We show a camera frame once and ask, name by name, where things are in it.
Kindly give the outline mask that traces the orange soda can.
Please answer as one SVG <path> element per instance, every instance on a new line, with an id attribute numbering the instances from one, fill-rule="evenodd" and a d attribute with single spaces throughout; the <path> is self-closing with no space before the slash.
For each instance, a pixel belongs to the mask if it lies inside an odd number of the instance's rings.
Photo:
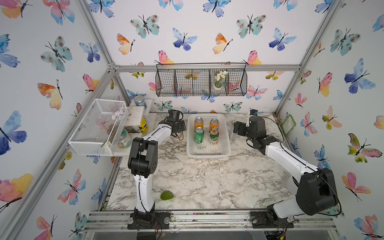
<path id="1" fill-rule="evenodd" d="M 194 121 L 194 128 L 203 128 L 204 127 L 204 120 L 201 117 L 195 118 Z"/>

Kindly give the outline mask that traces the green soda can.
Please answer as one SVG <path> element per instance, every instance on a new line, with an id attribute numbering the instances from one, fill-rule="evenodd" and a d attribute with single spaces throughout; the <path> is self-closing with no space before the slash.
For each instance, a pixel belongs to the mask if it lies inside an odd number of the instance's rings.
<path id="1" fill-rule="evenodd" d="M 204 128 L 202 127 L 197 127 L 195 128 L 194 131 L 194 141 L 196 144 L 201 144 L 204 141 Z"/>

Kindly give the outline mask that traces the orange Fanta can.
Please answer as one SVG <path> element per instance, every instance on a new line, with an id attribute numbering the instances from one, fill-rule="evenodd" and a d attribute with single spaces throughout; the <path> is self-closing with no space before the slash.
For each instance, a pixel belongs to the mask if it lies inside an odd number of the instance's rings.
<path id="1" fill-rule="evenodd" d="M 210 121 L 210 131 L 215 129 L 215 130 L 219 130 L 219 126 L 220 126 L 220 122 L 218 119 L 212 119 Z"/>

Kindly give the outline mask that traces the green white beer can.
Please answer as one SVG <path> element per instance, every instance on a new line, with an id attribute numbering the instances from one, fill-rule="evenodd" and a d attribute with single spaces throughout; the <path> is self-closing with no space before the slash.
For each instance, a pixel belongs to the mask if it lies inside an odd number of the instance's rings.
<path id="1" fill-rule="evenodd" d="M 210 143 L 212 145 L 215 145 L 219 142 L 219 138 L 220 138 L 220 133 L 217 129 L 213 128 L 210 130 Z"/>

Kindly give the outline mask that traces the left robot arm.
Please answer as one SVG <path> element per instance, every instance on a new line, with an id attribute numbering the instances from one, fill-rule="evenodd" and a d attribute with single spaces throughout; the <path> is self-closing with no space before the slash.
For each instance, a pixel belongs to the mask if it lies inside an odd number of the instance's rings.
<path id="1" fill-rule="evenodd" d="M 137 189 L 135 218 L 154 222 L 155 202 L 152 196 L 153 174 L 158 166 L 158 150 L 168 137 L 181 140 L 179 134 L 186 130 L 184 114 L 178 110 L 169 110 L 169 115 L 143 138 L 134 138 L 128 158 L 128 168 L 134 176 Z"/>

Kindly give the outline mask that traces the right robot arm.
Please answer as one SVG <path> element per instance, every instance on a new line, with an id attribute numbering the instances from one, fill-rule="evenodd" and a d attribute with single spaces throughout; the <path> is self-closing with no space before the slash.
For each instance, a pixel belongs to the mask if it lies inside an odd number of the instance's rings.
<path id="1" fill-rule="evenodd" d="M 320 169 L 283 146 L 266 130 L 266 118 L 249 116 L 247 123 L 235 122 L 232 135 L 246 138 L 249 147 L 280 164 L 291 176 L 293 197 L 268 206 L 269 214 L 282 220 L 298 215 L 324 215 L 325 211 L 341 206 L 333 172 Z"/>

